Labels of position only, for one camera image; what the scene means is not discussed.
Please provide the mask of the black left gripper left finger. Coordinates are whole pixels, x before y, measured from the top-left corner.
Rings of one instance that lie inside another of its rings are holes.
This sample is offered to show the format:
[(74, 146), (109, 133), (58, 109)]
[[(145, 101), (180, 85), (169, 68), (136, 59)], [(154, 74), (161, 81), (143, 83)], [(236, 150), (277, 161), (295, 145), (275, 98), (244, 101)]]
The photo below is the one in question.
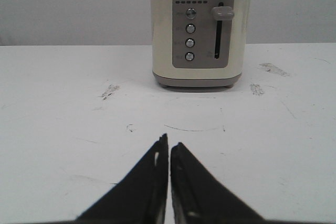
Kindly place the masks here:
[(168, 184), (168, 142), (163, 134), (125, 178), (76, 221), (164, 221)]

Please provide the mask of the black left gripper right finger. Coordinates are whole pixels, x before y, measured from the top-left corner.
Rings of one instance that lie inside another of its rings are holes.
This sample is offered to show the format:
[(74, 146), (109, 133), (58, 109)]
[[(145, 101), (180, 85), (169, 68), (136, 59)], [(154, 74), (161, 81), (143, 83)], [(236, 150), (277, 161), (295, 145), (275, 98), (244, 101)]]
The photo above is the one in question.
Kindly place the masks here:
[(264, 221), (223, 186), (183, 143), (171, 150), (171, 192), (175, 221)]

